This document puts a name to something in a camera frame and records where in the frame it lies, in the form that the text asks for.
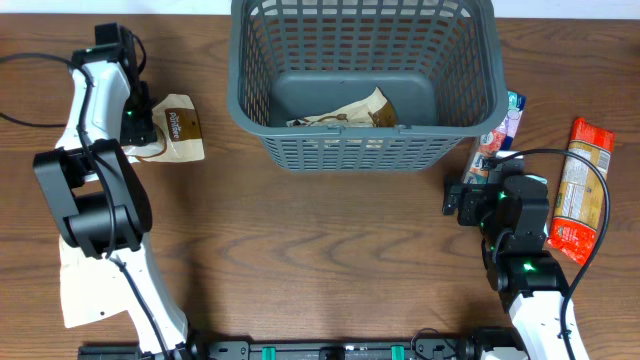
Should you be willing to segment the brown snack bag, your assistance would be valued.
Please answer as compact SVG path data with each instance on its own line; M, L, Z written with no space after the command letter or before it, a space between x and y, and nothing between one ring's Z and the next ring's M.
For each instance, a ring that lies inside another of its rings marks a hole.
M286 122L287 127L386 128L395 127L397 124L395 109L379 87L376 87L368 97L332 112Z

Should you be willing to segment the Kleenex pocket tissue multipack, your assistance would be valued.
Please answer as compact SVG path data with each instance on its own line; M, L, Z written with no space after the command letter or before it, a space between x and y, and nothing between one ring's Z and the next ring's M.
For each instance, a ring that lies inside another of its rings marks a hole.
M524 112L527 97L508 92L508 110L504 120L491 132L477 137L471 146L469 159L462 176L465 184L485 184L488 172L482 169L485 158L495 157L500 151L509 151Z

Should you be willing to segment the brown Partake cookie bag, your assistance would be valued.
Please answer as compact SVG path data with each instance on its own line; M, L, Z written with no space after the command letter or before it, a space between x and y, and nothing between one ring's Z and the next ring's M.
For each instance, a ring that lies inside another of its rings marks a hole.
M199 117L188 95L169 94L153 108L157 140L123 147L131 163L185 163L205 158Z

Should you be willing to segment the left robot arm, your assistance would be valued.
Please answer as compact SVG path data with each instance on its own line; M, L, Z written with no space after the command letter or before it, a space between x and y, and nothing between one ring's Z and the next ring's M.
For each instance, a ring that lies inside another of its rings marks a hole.
M117 23L66 60L74 98L62 137L33 169L64 247L95 266L92 279L121 296L144 359L194 359L186 315L168 292L152 248L151 204L124 148L156 140L153 101L141 80L142 45Z

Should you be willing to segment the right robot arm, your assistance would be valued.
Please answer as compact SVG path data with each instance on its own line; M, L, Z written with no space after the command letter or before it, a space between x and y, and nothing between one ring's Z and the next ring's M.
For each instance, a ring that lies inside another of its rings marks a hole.
M477 227L491 288L510 328L477 330L460 349L463 359L587 359L572 305L561 310L569 284L544 249L549 212L546 182L531 175L499 175L488 184L447 179L442 213Z

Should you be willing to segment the red orange biscuit package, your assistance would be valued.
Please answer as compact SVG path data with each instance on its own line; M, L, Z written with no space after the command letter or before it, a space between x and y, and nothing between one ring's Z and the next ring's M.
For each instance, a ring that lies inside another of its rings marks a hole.
M608 174L615 134L583 118L573 123L568 150ZM548 244L583 265L596 242L604 192L583 162L568 157L563 167Z

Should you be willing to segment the plain beige pouch bag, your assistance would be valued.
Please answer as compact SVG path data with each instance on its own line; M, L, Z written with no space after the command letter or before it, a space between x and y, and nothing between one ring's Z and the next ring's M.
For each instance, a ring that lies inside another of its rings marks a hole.
M60 301L64 326L74 328L128 311L136 299L119 268L86 257L59 237Z

